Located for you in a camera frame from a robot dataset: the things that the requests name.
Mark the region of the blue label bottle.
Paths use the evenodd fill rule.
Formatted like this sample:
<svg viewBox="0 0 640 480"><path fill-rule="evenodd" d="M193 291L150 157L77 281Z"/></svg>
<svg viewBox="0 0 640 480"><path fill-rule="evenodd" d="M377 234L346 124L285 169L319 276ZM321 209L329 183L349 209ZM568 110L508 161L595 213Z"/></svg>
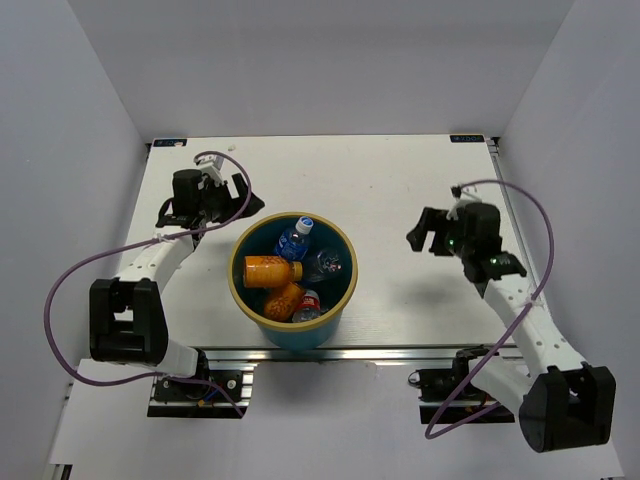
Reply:
<svg viewBox="0 0 640 480"><path fill-rule="evenodd" d="M306 258L303 263L302 280L319 283L338 277L342 273L342 256L335 248L324 248Z"/></svg>
<svg viewBox="0 0 640 480"><path fill-rule="evenodd" d="M275 244L274 254L287 261L302 261L311 245L313 227L314 221L310 217L300 217L293 227L282 232Z"/></svg>

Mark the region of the orange plastic bottle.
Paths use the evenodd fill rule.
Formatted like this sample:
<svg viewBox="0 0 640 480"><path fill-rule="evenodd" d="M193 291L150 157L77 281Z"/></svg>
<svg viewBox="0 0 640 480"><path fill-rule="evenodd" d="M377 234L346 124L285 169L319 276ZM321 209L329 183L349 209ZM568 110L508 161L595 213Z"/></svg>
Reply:
<svg viewBox="0 0 640 480"><path fill-rule="evenodd" d="M243 284L246 288L279 288L298 282L303 277L303 265L279 256L246 256Z"/></svg>
<svg viewBox="0 0 640 480"><path fill-rule="evenodd" d="M263 316L276 322L288 322L305 292L306 290L296 283L288 283L272 290L264 302Z"/></svg>

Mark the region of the red label water bottle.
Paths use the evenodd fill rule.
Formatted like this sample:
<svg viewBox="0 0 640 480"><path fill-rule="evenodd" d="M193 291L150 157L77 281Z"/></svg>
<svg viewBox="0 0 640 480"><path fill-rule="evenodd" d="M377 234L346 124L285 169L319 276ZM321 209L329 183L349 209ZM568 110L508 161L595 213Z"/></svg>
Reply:
<svg viewBox="0 0 640 480"><path fill-rule="evenodd" d="M302 297L299 305L292 316L291 321L293 323L303 323L322 315L320 299L318 294L311 289L308 289Z"/></svg>

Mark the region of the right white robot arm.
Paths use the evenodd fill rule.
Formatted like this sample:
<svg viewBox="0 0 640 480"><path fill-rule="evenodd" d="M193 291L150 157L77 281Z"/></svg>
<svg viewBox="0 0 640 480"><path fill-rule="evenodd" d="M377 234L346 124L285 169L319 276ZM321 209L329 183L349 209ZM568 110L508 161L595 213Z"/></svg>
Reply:
<svg viewBox="0 0 640 480"><path fill-rule="evenodd" d="M519 371L488 346L456 352L448 369L417 371L409 382L424 402L475 401L493 416L508 412L536 452L603 445L610 439L616 381L594 367L534 304L519 259L503 250L493 204L463 200L451 210L423 209L407 240L415 252L434 236L431 254L457 257L465 278L506 326L528 369Z"/></svg>

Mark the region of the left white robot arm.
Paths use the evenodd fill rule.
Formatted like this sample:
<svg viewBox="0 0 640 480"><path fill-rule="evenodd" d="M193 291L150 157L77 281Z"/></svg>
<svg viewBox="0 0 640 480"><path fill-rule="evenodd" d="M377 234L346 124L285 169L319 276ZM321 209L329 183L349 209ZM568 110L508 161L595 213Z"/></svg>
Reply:
<svg viewBox="0 0 640 480"><path fill-rule="evenodd" d="M229 191L220 169L205 166L173 174L172 196L159 209L154 238L112 279L94 281L89 291L89 347L95 361L142 365L177 377L188 398L211 387L199 353L169 336L161 294L198 247L205 229L255 215L264 202L250 192L242 174Z"/></svg>

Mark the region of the teal bin with yellow rim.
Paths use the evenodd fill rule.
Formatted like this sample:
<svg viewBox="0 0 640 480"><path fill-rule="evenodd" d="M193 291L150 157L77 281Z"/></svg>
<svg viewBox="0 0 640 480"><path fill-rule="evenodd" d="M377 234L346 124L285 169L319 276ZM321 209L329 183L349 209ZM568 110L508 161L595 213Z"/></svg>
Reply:
<svg viewBox="0 0 640 480"><path fill-rule="evenodd" d="M314 222L310 252L318 252L323 247L336 249L343 261L342 272L333 279L309 286L319 294L322 315L300 323L288 319L275 321L264 315L265 302L275 296L271 290L244 285L244 258L272 254L285 229L294 226L303 216ZM241 234L230 255L227 278L234 302L269 342L289 351L311 350L324 344L336 332L342 313L355 292L358 262L350 239L328 219L308 212L281 212L259 220Z"/></svg>

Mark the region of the right blue table sticker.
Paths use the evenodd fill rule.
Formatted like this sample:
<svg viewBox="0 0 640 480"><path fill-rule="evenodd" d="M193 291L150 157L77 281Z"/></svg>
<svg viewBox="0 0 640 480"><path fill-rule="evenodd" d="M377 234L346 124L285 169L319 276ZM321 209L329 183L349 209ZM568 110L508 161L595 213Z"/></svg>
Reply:
<svg viewBox="0 0 640 480"><path fill-rule="evenodd" d="M485 138L481 134L451 134L449 139L452 143L484 143Z"/></svg>

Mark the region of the blue table sticker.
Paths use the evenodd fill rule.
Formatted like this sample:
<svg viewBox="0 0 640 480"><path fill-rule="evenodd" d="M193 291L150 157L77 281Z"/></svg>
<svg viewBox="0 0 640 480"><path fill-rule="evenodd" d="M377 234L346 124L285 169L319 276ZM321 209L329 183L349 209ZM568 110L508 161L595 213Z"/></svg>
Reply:
<svg viewBox="0 0 640 480"><path fill-rule="evenodd" d="M154 148L184 147L187 144L186 138L162 138L155 139L152 143Z"/></svg>
<svg viewBox="0 0 640 480"><path fill-rule="evenodd" d="M481 134L451 134L449 139L452 143L484 143L485 138Z"/></svg>

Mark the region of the left blue table sticker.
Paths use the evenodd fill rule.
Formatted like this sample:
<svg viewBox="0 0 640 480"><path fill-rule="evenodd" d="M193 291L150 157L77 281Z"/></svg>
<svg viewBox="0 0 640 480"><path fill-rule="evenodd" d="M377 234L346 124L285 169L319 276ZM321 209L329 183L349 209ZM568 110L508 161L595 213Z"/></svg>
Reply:
<svg viewBox="0 0 640 480"><path fill-rule="evenodd" d="M155 139L152 143L154 148L184 147L187 144L186 138L162 138Z"/></svg>

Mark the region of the aluminium table frame rail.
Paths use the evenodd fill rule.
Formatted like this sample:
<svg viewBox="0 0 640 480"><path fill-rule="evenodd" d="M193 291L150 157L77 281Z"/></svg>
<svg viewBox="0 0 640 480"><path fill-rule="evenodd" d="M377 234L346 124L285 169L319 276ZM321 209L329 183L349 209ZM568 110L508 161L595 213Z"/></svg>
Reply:
<svg viewBox="0 0 640 480"><path fill-rule="evenodd" d="M328 347L306 351L288 351L278 348L207 348L204 352L211 361L419 361L452 359L458 351L474 345L444 345L431 347Z"/></svg>

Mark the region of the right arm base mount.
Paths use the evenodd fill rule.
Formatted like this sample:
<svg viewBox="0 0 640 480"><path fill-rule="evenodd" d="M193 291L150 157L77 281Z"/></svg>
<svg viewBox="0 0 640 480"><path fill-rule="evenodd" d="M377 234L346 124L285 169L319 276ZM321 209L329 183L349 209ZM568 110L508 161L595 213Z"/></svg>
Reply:
<svg viewBox="0 0 640 480"><path fill-rule="evenodd" d="M479 359L487 352L488 349L482 346L459 350L450 367L418 369L408 376L408 384L420 392L419 409L423 425L427 425L433 419L440 405L467 376L470 371L469 361ZM438 419L437 424L452 425L489 407L492 408L489 413L473 419L472 423L506 424L515 422L513 414L508 409L503 406L494 407L495 404L496 400L488 393L468 384L455 397L452 404Z"/></svg>

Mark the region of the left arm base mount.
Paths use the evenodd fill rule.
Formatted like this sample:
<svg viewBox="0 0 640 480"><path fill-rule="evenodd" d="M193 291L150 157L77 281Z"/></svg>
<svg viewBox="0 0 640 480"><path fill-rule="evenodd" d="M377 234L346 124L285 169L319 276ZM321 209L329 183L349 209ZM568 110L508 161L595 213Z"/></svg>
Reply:
<svg viewBox="0 0 640 480"><path fill-rule="evenodd" d="M147 416L173 419L240 419L249 406L255 364L211 361L207 385L190 385L167 378L152 384Z"/></svg>

